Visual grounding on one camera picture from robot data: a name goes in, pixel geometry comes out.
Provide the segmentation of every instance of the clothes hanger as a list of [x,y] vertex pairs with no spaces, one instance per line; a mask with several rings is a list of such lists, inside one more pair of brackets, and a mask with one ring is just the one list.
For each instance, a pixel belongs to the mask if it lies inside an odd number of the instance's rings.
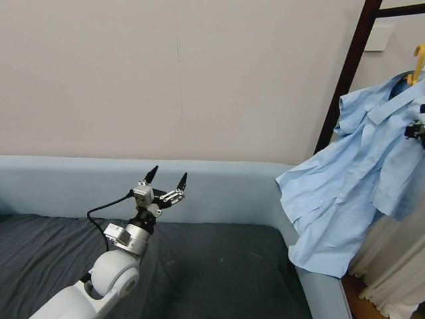
[[414,70],[413,74],[408,74],[403,76],[392,88],[389,96],[389,100],[399,95],[401,92],[415,85],[419,81],[420,71],[424,66],[425,61],[425,43],[421,43],[416,47],[413,56],[419,56],[418,64]]
[[413,56],[419,56],[418,64],[416,65],[416,68],[414,70],[413,74],[409,74],[407,76],[407,84],[409,86],[415,85],[418,83],[419,74],[422,68],[424,67],[424,60],[425,60],[425,43],[421,43],[416,47],[416,50],[414,51]]
[[[408,74],[406,81],[407,85],[413,86],[416,83],[418,83],[420,71],[422,70],[422,67],[424,66],[424,60],[425,60],[425,43],[421,43],[416,47],[416,50],[414,51],[413,56],[419,56],[418,64],[416,65],[416,68],[414,70],[413,74]],[[425,104],[421,105],[420,107],[420,113],[425,113]],[[415,140],[419,139],[420,143],[422,144],[422,147],[425,149],[425,125],[420,121],[416,120],[407,125],[404,136],[407,138],[414,138]]]

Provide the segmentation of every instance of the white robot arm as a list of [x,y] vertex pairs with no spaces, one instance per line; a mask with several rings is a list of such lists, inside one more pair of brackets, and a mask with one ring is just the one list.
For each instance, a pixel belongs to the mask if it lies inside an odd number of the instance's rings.
[[103,318],[119,299],[133,290],[139,280],[139,265],[153,234],[156,218],[163,209],[184,198],[187,173],[176,189],[166,193],[150,186],[157,169],[155,166],[125,197],[134,196],[137,209],[136,216],[128,221],[126,228],[109,224],[104,231],[104,236],[118,249],[102,254],[83,278],[54,295],[30,319]]

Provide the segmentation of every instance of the bed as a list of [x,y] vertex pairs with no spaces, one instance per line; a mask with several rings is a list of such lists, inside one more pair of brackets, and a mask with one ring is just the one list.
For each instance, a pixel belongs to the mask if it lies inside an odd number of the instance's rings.
[[[27,318],[104,251],[87,210],[126,194],[159,165],[154,187],[189,172],[186,198],[158,220],[141,279],[108,318],[346,319],[336,278],[295,268],[297,235],[274,178],[289,165],[0,156],[0,313]],[[95,217],[125,225],[132,199]]]

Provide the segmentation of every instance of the white wall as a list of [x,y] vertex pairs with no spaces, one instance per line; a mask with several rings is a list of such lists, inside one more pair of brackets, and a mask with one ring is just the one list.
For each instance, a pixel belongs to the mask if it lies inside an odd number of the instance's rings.
[[[0,154],[299,163],[362,6],[3,0]],[[404,70],[414,46],[391,45],[389,64]],[[393,73],[379,58],[355,85]]]

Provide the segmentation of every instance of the dark gray sheet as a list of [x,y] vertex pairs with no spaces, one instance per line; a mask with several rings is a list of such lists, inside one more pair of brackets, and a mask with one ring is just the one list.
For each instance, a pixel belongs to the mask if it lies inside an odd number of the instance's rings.
[[[105,227],[118,220],[99,220]],[[85,219],[0,217],[0,317],[28,318],[103,253]],[[311,318],[271,227],[159,223],[135,290],[108,318]]]

